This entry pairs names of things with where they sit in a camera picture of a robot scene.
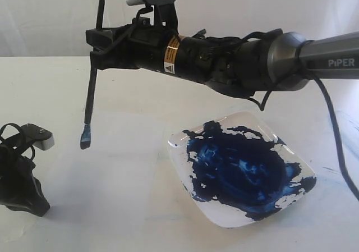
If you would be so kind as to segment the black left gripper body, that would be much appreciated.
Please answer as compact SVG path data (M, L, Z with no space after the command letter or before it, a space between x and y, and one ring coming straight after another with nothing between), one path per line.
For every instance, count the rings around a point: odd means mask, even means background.
M1 145L1 204L35 207L42 203L38 182L33 176L34 162Z

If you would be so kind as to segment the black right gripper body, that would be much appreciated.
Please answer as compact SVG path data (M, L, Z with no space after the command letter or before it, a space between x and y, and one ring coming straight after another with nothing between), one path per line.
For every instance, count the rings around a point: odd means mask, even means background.
M142 27L111 51L111 68L138 70L144 68L166 75L182 75L182 36L166 28Z

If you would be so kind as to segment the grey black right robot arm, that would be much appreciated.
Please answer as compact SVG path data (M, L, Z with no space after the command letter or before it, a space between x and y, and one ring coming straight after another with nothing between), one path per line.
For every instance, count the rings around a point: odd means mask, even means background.
M313 76L358 78L358 33L321 40L281 29L244 38L180 36L174 30L129 24L86 32L91 65L159 72L206 85L232 98L257 91L297 91Z

